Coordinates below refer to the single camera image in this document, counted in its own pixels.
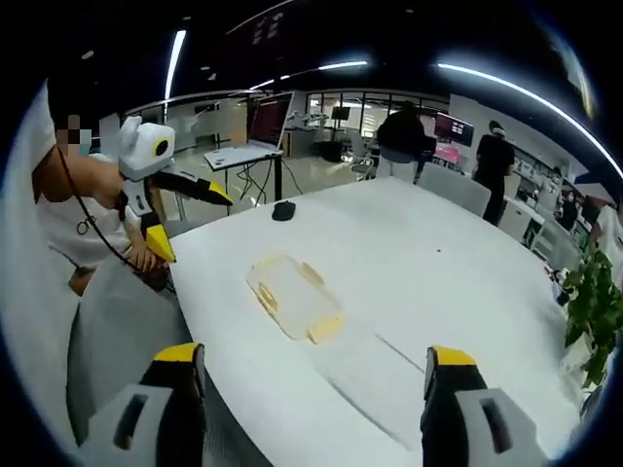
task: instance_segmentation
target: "white shirt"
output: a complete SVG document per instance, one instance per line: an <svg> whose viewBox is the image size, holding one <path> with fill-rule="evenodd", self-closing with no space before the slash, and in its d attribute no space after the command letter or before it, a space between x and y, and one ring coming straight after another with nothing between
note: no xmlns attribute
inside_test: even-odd
<svg viewBox="0 0 623 467"><path fill-rule="evenodd" d="M599 249L612 263L612 282L619 289L623 283L623 226L617 212L610 206L604 206L597 218L602 230L598 240Z"/></svg>
<svg viewBox="0 0 623 467"><path fill-rule="evenodd" d="M102 154L91 154L89 157L106 162L115 161L115 158ZM120 253L125 252L130 242L118 212L106 209L93 198L83 198L83 202L111 246ZM67 257L74 266L95 268L111 254L87 222L85 211L75 198L65 202L49 202L41 197L37 203L37 214L50 246Z"/></svg>
<svg viewBox="0 0 623 467"><path fill-rule="evenodd" d="M0 324L34 409L63 449L76 448L67 414L67 352L78 297L56 274L40 228L32 172L55 144L45 87L19 127L0 192Z"/></svg>

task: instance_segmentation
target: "laptop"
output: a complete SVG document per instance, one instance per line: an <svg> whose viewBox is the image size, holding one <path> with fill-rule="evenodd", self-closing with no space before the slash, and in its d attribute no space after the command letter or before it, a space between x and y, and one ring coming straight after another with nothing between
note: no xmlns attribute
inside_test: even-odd
<svg viewBox="0 0 623 467"><path fill-rule="evenodd" d="M292 94L292 92L285 92L258 100L247 144L203 154L203 158L212 170L280 155L282 151L279 150L279 145L290 110Z"/></svg>

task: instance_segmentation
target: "glass wall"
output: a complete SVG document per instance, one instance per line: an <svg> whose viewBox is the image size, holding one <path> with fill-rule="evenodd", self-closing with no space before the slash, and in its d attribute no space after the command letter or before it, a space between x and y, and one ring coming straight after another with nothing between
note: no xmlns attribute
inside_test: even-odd
<svg viewBox="0 0 623 467"><path fill-rule="evenodd" d="M323 113L327 117L325 127L355 128L363 137L372 138L389 115L400 111L407 102L410 102L421 110L420 120L426 135L434 137L437 112L447 113L449 109L448 98L443 99L444 97L434 100L399 93L356 90L320 92L308 94L307 111ZM350 109L348 119L334 122L331 119L333 109L340 106Z"/></svg>

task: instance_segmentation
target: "potted plant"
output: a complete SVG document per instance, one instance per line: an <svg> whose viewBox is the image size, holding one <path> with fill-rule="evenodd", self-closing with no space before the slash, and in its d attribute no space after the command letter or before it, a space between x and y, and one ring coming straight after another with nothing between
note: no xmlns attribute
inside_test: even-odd
<svg viewBox="0 0 623 467"><path fill-rule="evenodd" d="M578 270L567 275L564 291L568 303L565 347L586 335L590 357L582 366L583 387L599 385L605 376L605 361L616 346L617 331L623 328L623 295L612 283L612 264L600 250L590 246Z"/></svg>

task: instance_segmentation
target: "ceiling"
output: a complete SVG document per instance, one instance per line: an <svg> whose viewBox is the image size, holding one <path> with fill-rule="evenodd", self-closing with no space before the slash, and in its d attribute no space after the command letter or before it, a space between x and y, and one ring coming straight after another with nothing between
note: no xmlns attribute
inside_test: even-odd
<svg viewBox="0 0 623 467"><path fill-rule="evenodd" d="M173 37L175 31L185 29L188 33L172 97L246 89L321 64L366 59L371 65L365 69L309 72L281 85L299 90L381 88L461 93L535 127L575 154L587 168L609 172L592 145L541 104L516 91L440 73L432 66L441 59L453 60L505 77L555 102L618 154L612 109L605 104L594 121L585 117L580 93L569 83L563 61L542 28L546 24L551 31L556 24L558 33L579 44L577 53L584 60L590 55L581 40L587 32L586 23L581 19L573 22L568 15L565 22L558 21L556 10L549 11L547 2L538 12L529 13L525 5L498 1L480 2L475 8L470 2L385 0L372 8L360 0L294 0L247 23L275 2L213 5L178 0L167 3L162 13L151 6L139 8L140 3L105 3L67 15L55 35L59 53L50 77L51 106L60 109L59 113L80 113L92 125L112 112L164 98ZM589 17L591 12L582 14ZM272 24L276 24L276 35L268 38ZM87 51L93 51L92 57L82 59ZM591 57L586 63L591 65L594 84L602 95L611 92L603 79L605 70L598 64L593 67L599 61ZM215 79L208 80L213 73Z"/></svg>

